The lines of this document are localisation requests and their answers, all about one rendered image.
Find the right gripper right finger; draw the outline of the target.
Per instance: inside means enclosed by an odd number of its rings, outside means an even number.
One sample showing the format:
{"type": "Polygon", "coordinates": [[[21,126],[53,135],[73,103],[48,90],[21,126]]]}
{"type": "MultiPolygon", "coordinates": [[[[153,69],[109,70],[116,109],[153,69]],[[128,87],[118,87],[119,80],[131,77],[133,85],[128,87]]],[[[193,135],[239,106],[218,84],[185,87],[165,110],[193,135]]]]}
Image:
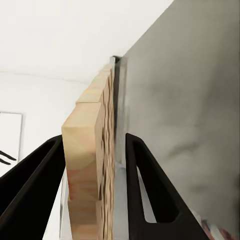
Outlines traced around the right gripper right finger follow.
{"type": "Polygon", "coordinates": [[[125,134],[129,240],[210,240],[145,144],[125,134]],[[139,168],[156,223],[145,220],[139,168]]]}

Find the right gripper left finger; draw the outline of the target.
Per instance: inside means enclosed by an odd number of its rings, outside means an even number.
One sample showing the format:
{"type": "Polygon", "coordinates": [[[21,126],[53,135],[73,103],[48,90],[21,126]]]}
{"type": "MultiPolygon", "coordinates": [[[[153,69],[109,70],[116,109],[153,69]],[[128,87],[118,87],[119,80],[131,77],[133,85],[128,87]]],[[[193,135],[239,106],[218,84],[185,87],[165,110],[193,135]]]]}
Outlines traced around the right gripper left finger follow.
{"type": "Polygon", "coordinates": [[[0,177],[0,240],[42,240],[66,167],[62,134],[0,177]]]}

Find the jigsaw puzzle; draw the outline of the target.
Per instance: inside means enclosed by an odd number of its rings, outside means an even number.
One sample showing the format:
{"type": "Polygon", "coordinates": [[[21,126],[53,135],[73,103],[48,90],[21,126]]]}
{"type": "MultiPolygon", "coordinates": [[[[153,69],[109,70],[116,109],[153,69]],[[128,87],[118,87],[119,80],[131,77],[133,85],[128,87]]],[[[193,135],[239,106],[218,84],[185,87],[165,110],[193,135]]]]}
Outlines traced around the jigsaw puzzle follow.
{"type": "Polygon", "coordinates": [[[113,64],[105,64],[61,126],[72,240],[114,240],[113,64]]]}

